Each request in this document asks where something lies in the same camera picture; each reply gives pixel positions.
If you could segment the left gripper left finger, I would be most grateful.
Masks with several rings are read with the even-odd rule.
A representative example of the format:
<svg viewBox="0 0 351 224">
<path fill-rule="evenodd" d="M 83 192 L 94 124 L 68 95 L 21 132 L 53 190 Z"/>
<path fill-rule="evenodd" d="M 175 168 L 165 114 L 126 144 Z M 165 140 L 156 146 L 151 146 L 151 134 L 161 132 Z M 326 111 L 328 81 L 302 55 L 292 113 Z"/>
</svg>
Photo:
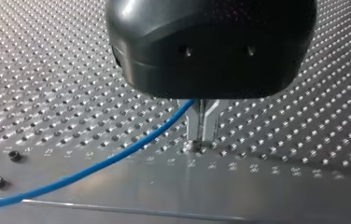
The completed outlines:
<svg viewBox="0 0 351 224">
<path fill-rule="evenodd" d="M 201 113 L 200 101 L 195 100 L 194 103 L 186 110 L 187 118 L 187 139 L 189 141 L 200 142 L 202 140 L 201 133 Z"/>
</svg>

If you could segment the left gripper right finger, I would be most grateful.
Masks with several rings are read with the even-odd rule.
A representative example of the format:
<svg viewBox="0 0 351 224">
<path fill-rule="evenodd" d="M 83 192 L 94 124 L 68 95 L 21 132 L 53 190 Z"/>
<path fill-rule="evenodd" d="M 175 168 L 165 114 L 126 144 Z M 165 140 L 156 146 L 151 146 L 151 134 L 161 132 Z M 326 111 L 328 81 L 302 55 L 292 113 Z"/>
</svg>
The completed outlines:
<svg viewBox="0 0 351 224">
<path fill-rule="evenodd" d="M 218 119 L 228 107 L 229 99 L 204 100 L 203 140 L 214 141 L 218 133 Z"/>
</svg>

